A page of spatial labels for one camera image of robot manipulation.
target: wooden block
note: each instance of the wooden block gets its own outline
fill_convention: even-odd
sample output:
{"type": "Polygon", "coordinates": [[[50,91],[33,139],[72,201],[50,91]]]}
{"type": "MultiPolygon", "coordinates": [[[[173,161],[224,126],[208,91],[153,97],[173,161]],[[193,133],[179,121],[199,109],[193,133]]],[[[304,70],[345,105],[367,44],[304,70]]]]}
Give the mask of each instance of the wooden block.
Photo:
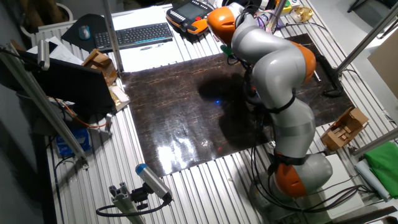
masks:
{"type": "Polygon", "coordinates": [[[333,133],[336,134],[336,133],[339,132],[339,131],[340,131],[340,128],[336,128],[336,129],[333,130],[333,133]]]}
{"type": "Polygon", "coordinates": [[[336,133],[336,136],[340,138],[340,136],[344,135],[346,131],[344,129],[340,130],[338,133],[336,133]]]}
{"type": "Polygon", "coordinates": [[[344,130],[345,130],[347,133],[351,133],[351,130],[350,130],[347,126],[344,126],[344,130]]]}

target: white paper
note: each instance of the white paper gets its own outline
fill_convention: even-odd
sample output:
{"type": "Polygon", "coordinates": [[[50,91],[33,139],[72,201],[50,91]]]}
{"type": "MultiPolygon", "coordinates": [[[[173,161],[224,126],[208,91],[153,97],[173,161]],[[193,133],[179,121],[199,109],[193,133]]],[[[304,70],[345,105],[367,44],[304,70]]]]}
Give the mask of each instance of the white paper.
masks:
{"type": "MultiPolygon", "coordinates": [[[[130,14],[112,18],[115,30],[127,29],[149,24],[167,22],[166,14],[161,7],[153,6],[139,9],[130,14]]],[[[137,72],[145,69],[177,63],[180,53],[175,39],[171,42],[146,45],[120,51],[125,72],[137,72]]]]}
{"type": "Polygon", "coordinates": [[[179,53],[175,40],[120,51],[125,72],[138,72],[145,69],[177,63],[179,53]]]}
{"type": "Polygon", "coordinates": [[[115,30],[167,22],[166,13],[158,6],[138,9],[127,15],[114,17],[112,20],[115,30]]]}
{"type": "MultiPolygon", "coordinates": [[[[46,39],[45,41],[47,42],[53,42],[58,45],[50,54],[50,58],[61,60],[64,62],[69,62],[69,63],[74,63],[77,65],[81,65],[83,63],[82,60],[80,60],[78,57],[74,56],[66,46],[62,44],[60,40],[58,40],[57,37],[51,37],[49,39],[46,39]]],[[[32,53],[32,54],[37,54],[37,46],[29,49],[27,52],[32,53]]]]}

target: aluminum profile table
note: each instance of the aluminum profile table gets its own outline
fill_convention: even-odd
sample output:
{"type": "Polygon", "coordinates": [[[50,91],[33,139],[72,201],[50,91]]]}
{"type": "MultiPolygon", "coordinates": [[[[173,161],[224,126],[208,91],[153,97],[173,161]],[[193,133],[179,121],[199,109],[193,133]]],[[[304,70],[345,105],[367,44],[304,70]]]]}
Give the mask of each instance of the aluminum profile table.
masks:
{"type": "MultiPolygon", "coordinates": [[[[302,4],[312,9],[308,0],[302,4]]],[[[162,6],[164,11],[170,8],[162,6]]],[[[310,22],[315,22],[326,27],[314,9],[315,15],[310,22]]],[[[291,17],[283,17],[284,23],[294,23],[291,17]]],[[[72,25],[72,22],[45,26],[39,29],[32,38],[32,45],[39,39],[61,38],[62,34],[72,25]]],[[[173,29],[178,51],[181,56],[176,62],[184,62],[196,58],[222,53],[220,42],[211,34],[201,35],[191,41],[176,33],[173,29]]],[[[332,67],[337,67],[345,58],[345,53],[334,42],[331,35],[315,26],[291,26],[283,29],[283,37],[308,33],[332,67]]],[[[89,52],[79,49],[73,44],[62,40],[63,44],[81,60],[89,52]]],[[[120,79],[117,84],[123,87],[120,79]]],[[[371,141],[381,137],[395,126],[388,122],[383,113],[383,108],[374,93],[362,78],[353,72],[343,72],[342,84],[349,98],[368,118],[369,125],[348,146],[363,147],[371,141]]],[[[317,127],[315,138],[308,153],[317,153],[325,150],[320,136],[330,124],[317,127]]],[[[108,137],[104,128],[89,129],[94,150],[87,152],[88,170],[80,167],[76,159],[72,162],[61,164],[56,172],[50,173],[53,197],[58,223],[129,223],[127,218],[105,218],[96,215],[95,210],[104,205],[111,205],[111,196],[108,192],[110,185],[126,182],[130,189],[142,186],[142,180],[135,174],[137,164],[144,163],[139,140],[134,127],[130,109],[124,108],[113,117],[111,136],[108,137]],[[55,178],[59,181],[59,197],[55,178]]],[[[355,175],[353,164],[355,160],[348,152],[348,146],[337,151],[340,159],[350,175],[355,175]]],[[[263,150],[258,150],[260,171],[269,165],[263,150]]],[[[55,150],[47,149],[49,168],[53,170],[62,158],[55,150]]],[[[174,195],[174,202],[162,210],[144,215],[147,223],[262,223],[261,216],[256,212],[248,200],[248,190],[251,183],[250,171],[251,155],[249,150],[234,153],[215,159],[199,166],[185,169],[162,178],[174,195]]],[[[353,179],[355,184],[366,184],[360,177],[353,179]]],[[[372,195],[362,194],[363,200],[372,195]]],[[[158,207],[161,202],[155,195],[149,196],[149,208],[158,207]]]]}

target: green cloth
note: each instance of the green cloth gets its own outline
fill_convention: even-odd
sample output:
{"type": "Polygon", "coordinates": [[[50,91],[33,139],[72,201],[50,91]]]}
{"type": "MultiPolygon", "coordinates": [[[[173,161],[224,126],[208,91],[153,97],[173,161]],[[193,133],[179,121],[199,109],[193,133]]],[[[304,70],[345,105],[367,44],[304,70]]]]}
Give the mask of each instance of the green cloth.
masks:
{"type": "Polygon", "coordinates": [[[373,174],[390,193],[398,198],[398,147],[392,142],[365,153],[365,158],[373,174]]]}

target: desk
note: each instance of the desk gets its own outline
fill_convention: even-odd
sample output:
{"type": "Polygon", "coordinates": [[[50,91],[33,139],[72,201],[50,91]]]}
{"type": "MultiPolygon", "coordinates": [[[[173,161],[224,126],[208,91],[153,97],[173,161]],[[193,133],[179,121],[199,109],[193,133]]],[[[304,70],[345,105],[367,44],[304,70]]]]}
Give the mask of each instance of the desk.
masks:
{"type": "MultiPolygon", "coordinates": [[[[302,0],[302,4],[313,6],[308,0],[302,0]]],[[[163,6],[166,11],[170,6],[163,6]]],[[[310,22],[325,26],[314,9],[315,15],[310,22]]],[[[283,22],[294,22],[290,17],[283,17],[283,22]]],[[[41,27],[39,33],[32,38],[32,44],[36,45],[39,39],[46,39],[61,35],[72,25],[72,22],[41,27]]],[[[340,51],[327,32],[313,26],[292,26],[284,29],[282,35],[289,37],[309,33],[320,52],[336,67],[344,59],[344,53],[340,51]]],[[[221,53],[220,43],[212,38],[211,34],[200,37],[200,40],[189,42],[174,32],[175,41],[181,57],[177,62],[206,57],[221,53]]],[[[68,42],[63,43],[78,58],[84,59],[88,52],[80,50],[68,42]]],[[[117,84],[123,87],[120,80],[117,84]]],[[[372,140],[386,134],[394,127],[382,113],[377,105],[379,102],[369,87],[359,76],[351,72],[345,72],[342,84],[351,101],[369,118],[369,126],[361,132],[351,146],[362,147],[372,140]]],[[[317,128],[313,144],[308,153],[316,153],[325,149],[320,136],[329,127],[329,124],[317,128]]],[[[129,108],[124,108],[113,118],[111,135],[101,129],[90,129],[93,150],[88,151],[88,170],[82,170],[79,163],[67,162],[60,165],[55,175],[59,183],[60,196],[57,197],[55,176],[51,172],[50,178],[53,184],[53,195],[58,223],[128,223],[126,218],[103,218],[95,213],[95,209],[104,205],[111,205],[111,195],[108,192],[110,185],[118,185],[124,181],[129,189],[141,187],[142,180],[135,174],[137,164],[143,163],[134,128],[134,121],[129,108]]],[[[269,165],[269,161],[262,150],[259,150],[258,164],[269,165]]],[[[354,175],[353,163],[347,147],[338,150],[338,155],[343,161],[349,174],[354,175]]],[[[58,163],[56,153],[47,149],[50,170],[58,163]]],[[[222,157],[211,162],[201,164],[190,169],[167,175],[162,178],[168,185],[174,196],[171,207],[165,207],[161,211],[144,215],[147,223],[261,223],[262,218],[248,201],[248,190],[251,183],[249,151],[241,151],[230,156],[222,157]]],[[[359,177],[354,179],[355,184],[364,184],[359,177]]],[[[361,195],[364,200],[368,195],[361,195]]],[[[149,207],[160,205],[156,196],[150,195],[149,207]]]]}

